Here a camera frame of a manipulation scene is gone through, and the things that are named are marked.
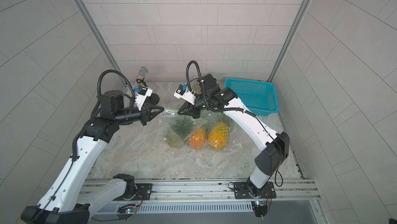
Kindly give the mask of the zip-top bag green pineapple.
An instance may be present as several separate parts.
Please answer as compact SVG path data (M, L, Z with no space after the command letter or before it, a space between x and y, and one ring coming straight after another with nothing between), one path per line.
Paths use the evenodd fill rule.
M192 134L208 123L203 118L194 119L191 116L178 115L177 110L166 108L160 114L157 138L171 148L182 148Z

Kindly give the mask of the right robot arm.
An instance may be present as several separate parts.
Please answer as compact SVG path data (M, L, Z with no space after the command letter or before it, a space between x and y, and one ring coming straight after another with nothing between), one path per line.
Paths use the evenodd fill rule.
M256 167L248 178L244 190L253 198L261 197L265 194L265 186L271 176L288 157L289 136L285 132L279 134L266 126L249 111L232 89L229 87L221 89L212 75L199 78L197 82L201 88L201 96L195 95L189 82L176 89L174 96L185 101L178 114L197 119L201 111L211 110L226 114L238 124L260 150L260 154L255 158Z

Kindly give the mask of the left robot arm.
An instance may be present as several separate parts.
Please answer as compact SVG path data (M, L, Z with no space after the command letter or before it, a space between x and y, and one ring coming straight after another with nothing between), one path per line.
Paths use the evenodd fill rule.
M134 177L128 174L116 175L86 196L79 193L95 161L121 125L146 125L164 110L157 105L158 97L150 99L152 94L146 87L133 89L128 108L119 90L99 94L100 108L73 139L72 154L62 172L37 205L25 208L21 219L27 224L86 224L114 199L143 200Z

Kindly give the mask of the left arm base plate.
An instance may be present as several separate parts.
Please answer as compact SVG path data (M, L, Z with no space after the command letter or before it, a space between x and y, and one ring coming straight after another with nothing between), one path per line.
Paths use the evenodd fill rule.
M121 198L125 201L147 201L151 198L153 184L136 184L134 192L126 193Z

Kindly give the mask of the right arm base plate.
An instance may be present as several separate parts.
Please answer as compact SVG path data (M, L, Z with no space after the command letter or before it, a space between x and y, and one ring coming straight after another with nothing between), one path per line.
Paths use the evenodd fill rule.
M246 182L230 182L228 188L234 192L235 199L275 199L277 197L275 187L268 181L258 194L252 194Z

